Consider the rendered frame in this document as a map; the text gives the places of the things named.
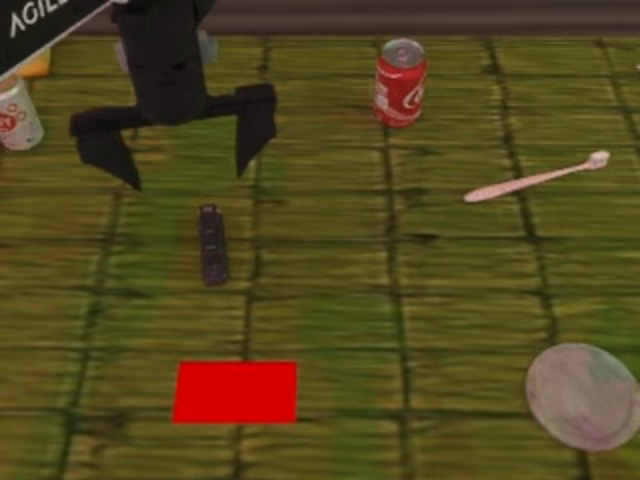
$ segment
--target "red can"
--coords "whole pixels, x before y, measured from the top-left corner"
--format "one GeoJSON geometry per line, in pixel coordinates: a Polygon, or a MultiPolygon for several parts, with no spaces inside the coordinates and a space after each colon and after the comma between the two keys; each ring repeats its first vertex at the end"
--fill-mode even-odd
{"type": "Polygon", "coordinates": [[[422,113],[427,59],[413,40],[391,40],[378,58],[373,112],[388,127],[408,127],[422,113]]]}

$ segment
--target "coke can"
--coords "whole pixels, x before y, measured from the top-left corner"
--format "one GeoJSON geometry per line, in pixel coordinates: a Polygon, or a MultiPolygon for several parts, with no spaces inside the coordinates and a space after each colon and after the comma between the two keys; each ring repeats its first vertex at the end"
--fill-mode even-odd
{"type": "Polygon", "coordinates": [[[422,46],[398,38],[387,42],[378,58],[373,112],[388,127],[408,127],[422,113],[427,59],[422,46]]]}
{"type": "Polygon", "coordinates": [[[40,143],[44,129],[24,80],[0,82],[0,143],[9,150],[29,150],[40,143]]]}

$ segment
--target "yellow sponge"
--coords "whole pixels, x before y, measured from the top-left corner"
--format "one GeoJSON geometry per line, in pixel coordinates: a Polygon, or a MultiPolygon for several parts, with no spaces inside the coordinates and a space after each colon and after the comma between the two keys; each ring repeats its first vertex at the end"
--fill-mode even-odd
{"type": "Polygon", "coordinates": [[[20,68],[16,74],[22,78],[46,77],[51,71],[51,50],[46,50],[20,68]]]}

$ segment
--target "round disc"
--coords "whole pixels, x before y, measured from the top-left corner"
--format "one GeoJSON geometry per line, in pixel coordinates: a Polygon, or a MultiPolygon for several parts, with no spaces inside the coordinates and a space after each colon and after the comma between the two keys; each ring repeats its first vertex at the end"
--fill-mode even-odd
{"type": "Polygon", "coordinates": [[[542,428],[579,450],[612,450],[640,429],[635,378],[592,345],[564,343],[542,352],[527,372],[526,395],[542,428]]]}

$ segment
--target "gray wall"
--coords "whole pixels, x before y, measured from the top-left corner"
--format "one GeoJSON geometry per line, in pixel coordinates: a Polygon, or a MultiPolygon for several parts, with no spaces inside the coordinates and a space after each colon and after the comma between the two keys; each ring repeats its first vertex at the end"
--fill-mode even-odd
{"type": "MultiPolygon", "coordinates": [[[[219,0],[205,26],[231,35],[636,36],[640,0],[219,0]]],[[[115,30],[101,15],[76,33],[115,30]]]]}

